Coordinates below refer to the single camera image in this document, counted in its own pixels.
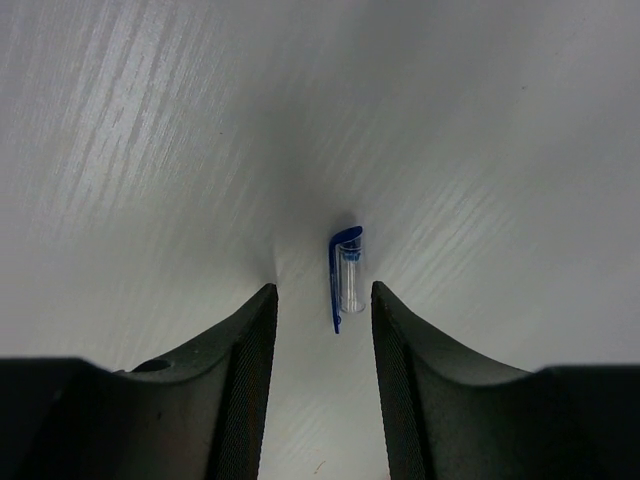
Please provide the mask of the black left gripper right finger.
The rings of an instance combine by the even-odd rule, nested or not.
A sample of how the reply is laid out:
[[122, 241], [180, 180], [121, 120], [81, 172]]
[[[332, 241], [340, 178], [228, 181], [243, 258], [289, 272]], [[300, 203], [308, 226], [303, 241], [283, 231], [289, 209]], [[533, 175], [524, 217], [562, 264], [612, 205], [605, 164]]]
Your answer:
[[394, 479], [635, 479], [639, 369], [527, 372], [413, 313], [384, 283], [372, 334]]

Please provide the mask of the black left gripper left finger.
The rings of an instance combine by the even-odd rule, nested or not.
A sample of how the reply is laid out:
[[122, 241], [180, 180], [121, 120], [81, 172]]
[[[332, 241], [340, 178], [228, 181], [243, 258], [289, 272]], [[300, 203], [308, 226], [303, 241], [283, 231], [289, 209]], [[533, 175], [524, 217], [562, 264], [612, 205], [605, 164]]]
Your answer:
[[254, 479], [278, 295], [130, 371], [80, 358], [1, 363], [5, 479]]

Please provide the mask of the blue pen cap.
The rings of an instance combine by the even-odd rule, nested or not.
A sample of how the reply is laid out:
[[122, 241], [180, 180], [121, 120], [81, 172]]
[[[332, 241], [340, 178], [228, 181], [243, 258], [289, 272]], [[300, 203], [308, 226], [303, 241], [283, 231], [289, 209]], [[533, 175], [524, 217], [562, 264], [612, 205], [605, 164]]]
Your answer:
[[342, 314], [356, 314], [365, 309], [363, 235], [363, 227], [356, 225], [337, 232], [329, 241], [330, 300], [335, 334], [340, 333]]

